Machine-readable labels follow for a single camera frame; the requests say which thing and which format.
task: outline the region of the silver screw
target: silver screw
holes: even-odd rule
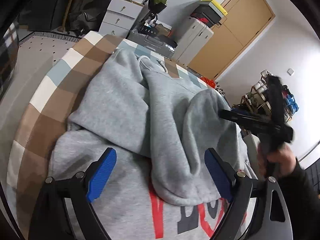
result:
[[[240,178],[244,178],[245,177],[245,172],[244,171],[237,171],[237,176]]]
[[[83,171],[79,171],[79,172],[76,173],[76,178],[77,179],[81,179],[83,177],[84,177],[84,172]]]
[[[51,183],[52,181],[53,181],[53,178],[52,178],[52,177],[47,177],[47,178],[45,179],[45,182],[46,182],[47,184]]]
[[[271,182],[271,183],[275,183],[276,182],[276,179],[274,177],[269,177],[268,180]]]

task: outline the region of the wooden door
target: wooden door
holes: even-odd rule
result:
[[[229,0],[222,25],[188,67],[209,79],[217,78],[273,19],[265,0]]]

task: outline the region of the light switch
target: light switch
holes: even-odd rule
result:
[[[292,76],[294,74],[294,70],[292,68],[289,68],[287,73]]]

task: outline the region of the red item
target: red item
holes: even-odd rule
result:
[[[204,81],[206,84],[208,84],[210,87],[216,88],[217,84],[212,79],[208,79],[208,78],[205,78],[205,77],[201,77],[200,79],[202,81]]]

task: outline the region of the white desk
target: white desk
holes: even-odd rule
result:
[[[99,33],[126,37],[146,0],[111,0]]]

